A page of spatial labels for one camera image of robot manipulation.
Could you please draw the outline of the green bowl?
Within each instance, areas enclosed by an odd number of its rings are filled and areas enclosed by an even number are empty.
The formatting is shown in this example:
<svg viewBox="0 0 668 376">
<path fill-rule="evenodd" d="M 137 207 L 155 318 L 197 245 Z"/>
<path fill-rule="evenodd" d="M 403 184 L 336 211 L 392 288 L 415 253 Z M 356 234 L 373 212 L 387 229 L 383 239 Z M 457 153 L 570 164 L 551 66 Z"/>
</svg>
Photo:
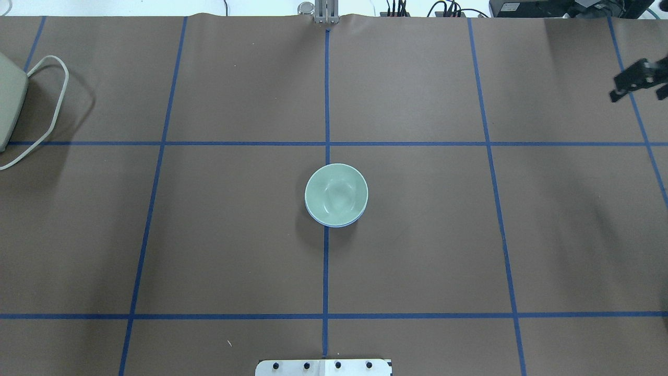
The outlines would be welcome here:
<svg viewBox="0 0 668 376">
<path fill-rule="evenodd" d="M 369 186 L 358 169 L 344 163 L 320 167 L 305 185 L 304 202 L 361 205 L 369 201 Z"/>
</svg>

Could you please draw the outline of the blue bowl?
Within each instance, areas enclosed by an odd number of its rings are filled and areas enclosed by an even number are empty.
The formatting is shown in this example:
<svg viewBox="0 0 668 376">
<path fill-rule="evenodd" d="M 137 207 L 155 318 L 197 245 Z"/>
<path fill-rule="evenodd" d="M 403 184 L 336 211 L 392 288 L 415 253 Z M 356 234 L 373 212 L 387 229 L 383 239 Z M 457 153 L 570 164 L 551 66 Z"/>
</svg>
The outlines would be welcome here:
<svg viewBox="0 0 668 376">
<path fill-rule="evenodd" d="M 335 205 L 325 202 L 304 202 L 308 214 L 318 223 L 329 228 L 344 228 L 363 216 L 368 201 L 361 205 Z"/>
</svg>

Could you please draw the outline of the orange black power strip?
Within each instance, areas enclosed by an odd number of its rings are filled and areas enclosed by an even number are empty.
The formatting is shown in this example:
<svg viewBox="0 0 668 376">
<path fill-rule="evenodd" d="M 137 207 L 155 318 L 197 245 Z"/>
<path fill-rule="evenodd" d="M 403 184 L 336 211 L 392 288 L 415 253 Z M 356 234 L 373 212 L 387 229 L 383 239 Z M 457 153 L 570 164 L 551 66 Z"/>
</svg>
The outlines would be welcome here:
<svg viewBox="0 0 668 376">
<path fill-rule="evenodd" d="M 386 1 L 387 9 L 379 13 L 380 17 L 410 17 L 407 10 L 407 1 Z"/>
</svg>

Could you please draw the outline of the cream toaster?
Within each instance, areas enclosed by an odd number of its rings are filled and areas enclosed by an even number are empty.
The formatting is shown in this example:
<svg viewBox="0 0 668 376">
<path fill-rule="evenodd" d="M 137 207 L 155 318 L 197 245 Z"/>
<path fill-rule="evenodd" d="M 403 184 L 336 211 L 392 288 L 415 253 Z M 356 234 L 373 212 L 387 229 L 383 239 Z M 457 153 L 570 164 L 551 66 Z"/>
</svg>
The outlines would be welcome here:
<svg viewBox="0 0 668 376">
<path fill-rule="evenodd" d="M 26 99 L 27 73 L 1 54 L 1 152 L 4 152 Z"/>
</svg>

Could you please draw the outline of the aluminium frame post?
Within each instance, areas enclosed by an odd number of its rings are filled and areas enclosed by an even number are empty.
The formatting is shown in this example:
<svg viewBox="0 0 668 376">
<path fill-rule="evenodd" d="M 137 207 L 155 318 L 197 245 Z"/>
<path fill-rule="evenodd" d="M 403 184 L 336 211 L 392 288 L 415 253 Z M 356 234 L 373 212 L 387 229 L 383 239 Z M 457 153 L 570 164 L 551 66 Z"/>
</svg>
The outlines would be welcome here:
<svg viewBox="0 0 668 376">
<path fill-rule="evenodd" d="M 313 3 L 315 24 L 335 25 L 340 22 L 338 0 L 315 0 Z"/>
</svg>

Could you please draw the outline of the white pedestal column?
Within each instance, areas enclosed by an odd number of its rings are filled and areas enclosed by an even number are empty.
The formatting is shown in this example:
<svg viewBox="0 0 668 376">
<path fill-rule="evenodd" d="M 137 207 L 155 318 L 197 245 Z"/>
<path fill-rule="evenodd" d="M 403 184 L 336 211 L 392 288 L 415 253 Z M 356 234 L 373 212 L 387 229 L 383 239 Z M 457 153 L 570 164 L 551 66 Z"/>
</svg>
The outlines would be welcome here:
<svg viewBox="0 0 668 376">
<path fill-rule="evenodd" d="M 392 375 L 386 359 L 284 359 L 260 361 L 255 375 Z"/>
</svg>

